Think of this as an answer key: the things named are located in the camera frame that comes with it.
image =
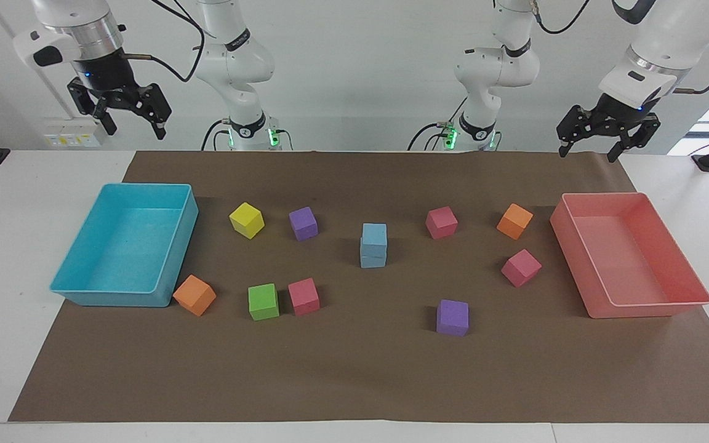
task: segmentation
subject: plastic tray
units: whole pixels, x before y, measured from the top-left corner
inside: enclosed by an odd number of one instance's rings
[[[662,317],[709,303],[645,194],[563,194],[551,225],[593,319]]]
[[[198,214],[189,185],[103,186],[51,291],[82,306],[167,306]]]

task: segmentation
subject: orange cube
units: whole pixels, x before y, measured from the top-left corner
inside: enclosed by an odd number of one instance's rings
[[[177,300],[182,308],[188,309],[200,317],[215,300],[215,292],[211,286],[191,275],[174,292],[174,300]]]
[[[531,212],[517,204],[510,204],[497,229],[512,239],[518,239],[524,229],[527,229],[530,220],[532,220]]]

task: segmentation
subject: pink plastic bin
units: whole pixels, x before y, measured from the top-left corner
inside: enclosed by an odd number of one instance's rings
[[[645,194],[563,194],[551,226],[593,319],[665,317],[709,303]]]

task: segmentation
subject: purple cube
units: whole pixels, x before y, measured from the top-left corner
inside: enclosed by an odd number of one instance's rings
[[[462,301],[442,300],[436,309],[436,331],[464,337],[470,328],[470,306]]]
[[[295,232],[297,241],[304,241],[304,239],[309,239],[319,234],[316,218],[309,207],[290,212],[289,221],[292,224],[292,230]]]

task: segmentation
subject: yellow cube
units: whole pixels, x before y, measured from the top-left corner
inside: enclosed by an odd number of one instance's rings
[[[244,235],[247,239],[254,238],[264,228],[262,211],[247,202],[239,205],[233,213],[229,214],[228,219],[231,220],[234,230]]]

